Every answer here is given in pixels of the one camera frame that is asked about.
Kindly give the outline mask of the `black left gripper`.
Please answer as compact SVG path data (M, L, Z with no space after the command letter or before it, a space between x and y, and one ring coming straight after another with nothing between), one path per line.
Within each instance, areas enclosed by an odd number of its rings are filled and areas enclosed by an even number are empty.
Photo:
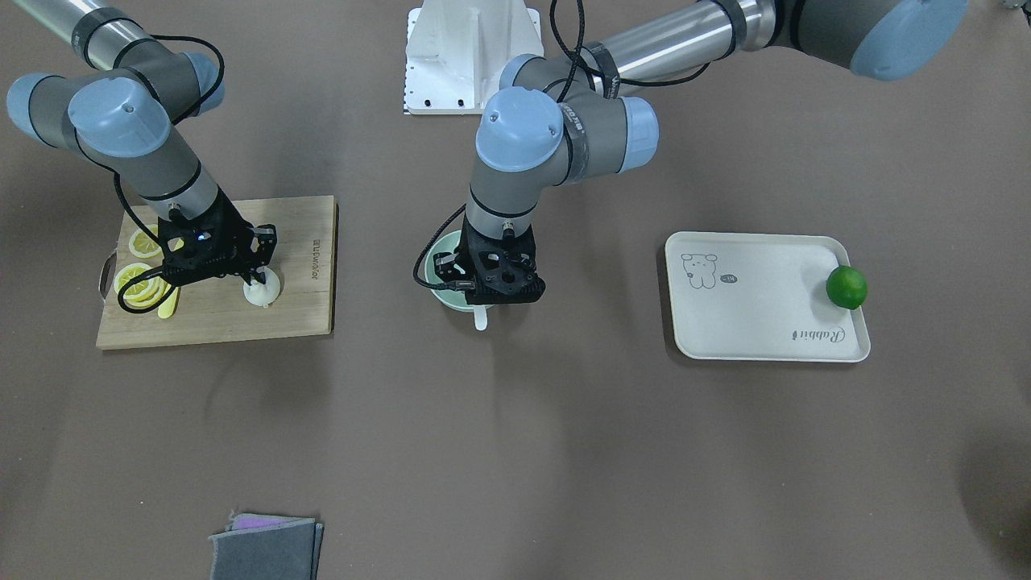
M433 283L460 307L535 302L546 288L536 272L532 229L496 241L464 224L433 246Z

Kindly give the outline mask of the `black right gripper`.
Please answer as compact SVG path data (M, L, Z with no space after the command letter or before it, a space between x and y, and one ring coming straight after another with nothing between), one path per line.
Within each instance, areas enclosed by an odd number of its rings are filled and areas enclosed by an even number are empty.
M272 224L254 227L244 220L224 193L195 219L170 210L170 220L158 220L164 260L159 276L185 286L224 276L240 276L247 286L267 283L265 267L277 243Z

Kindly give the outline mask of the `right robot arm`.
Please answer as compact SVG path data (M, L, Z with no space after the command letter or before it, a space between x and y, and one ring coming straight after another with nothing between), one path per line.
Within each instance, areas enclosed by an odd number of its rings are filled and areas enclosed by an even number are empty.
M170 52L103 1L22 1L92 67L78 78L21 77L7 94L26 135L110 170L155 213L164 253L159 274L184 286L222 276L265 283L277 242L272 225L244 220L177 131L224 97L224 63Z

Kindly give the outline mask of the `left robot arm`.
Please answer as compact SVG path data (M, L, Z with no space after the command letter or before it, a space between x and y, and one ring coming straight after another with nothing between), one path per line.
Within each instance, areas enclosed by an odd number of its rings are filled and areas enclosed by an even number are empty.
M542 191L630 172L658 150L655 110L630 89L681 86L771 45L898 81L943 49L966 11L965 1L697 1L596 43L578 36L564 61L516 56L476 131L459 239L426 246L413 279L474 307L539 300L532 214Z

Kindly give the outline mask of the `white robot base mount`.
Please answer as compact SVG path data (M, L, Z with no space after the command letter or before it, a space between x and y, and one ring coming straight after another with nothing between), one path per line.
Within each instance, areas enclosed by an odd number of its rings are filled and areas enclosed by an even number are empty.
M406 114L481 114L509 61L544 55L539 11L523 1L424 1L406 23Z

